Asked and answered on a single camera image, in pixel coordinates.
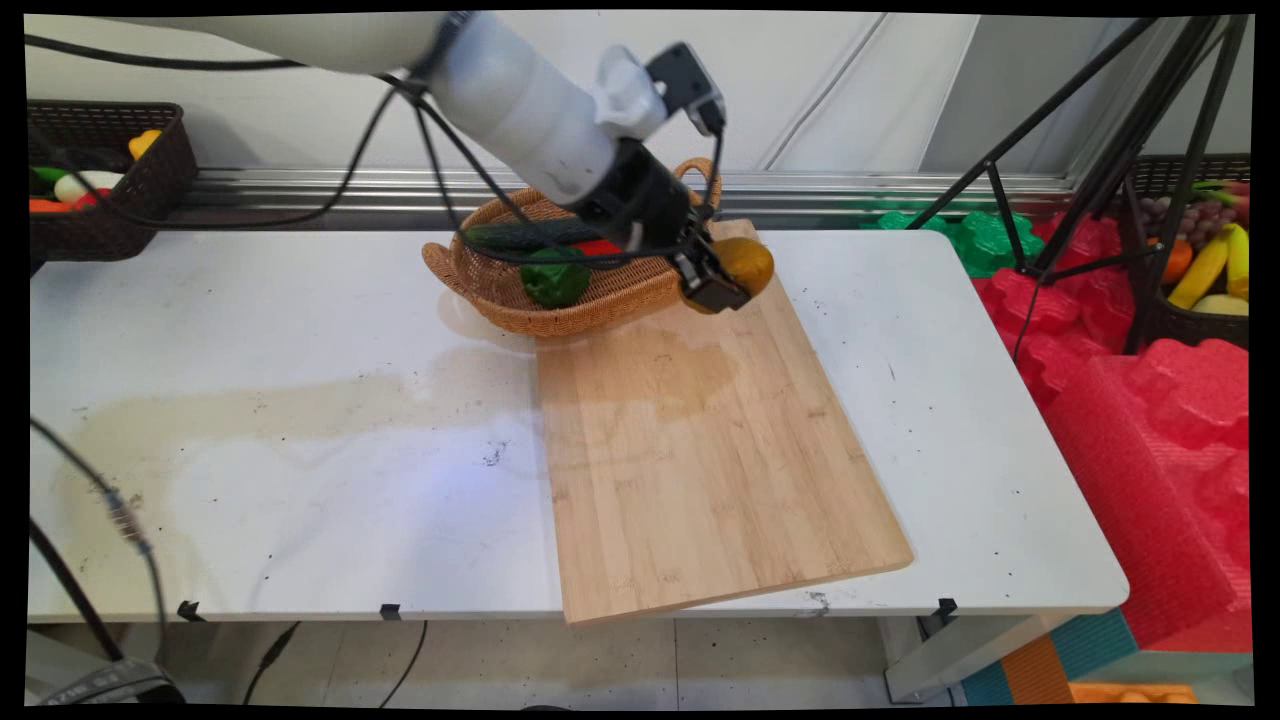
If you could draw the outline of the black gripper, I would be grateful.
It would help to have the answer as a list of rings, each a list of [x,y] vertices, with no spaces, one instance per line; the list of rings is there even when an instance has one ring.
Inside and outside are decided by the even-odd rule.
[[[595,263],[630,263],[663,258],[678,277],[682,301],[700,314],[737,311],[753,293],[737,282],[710,240],[705,223],[714,215],[712,199],[719,183],[719,142],[714,142],[710,169],[705,170],[700,202],[676,172],[663,167],[646,146],[632,138],[620,142],[614,160],[600,183],[568,211],[618,252]]]

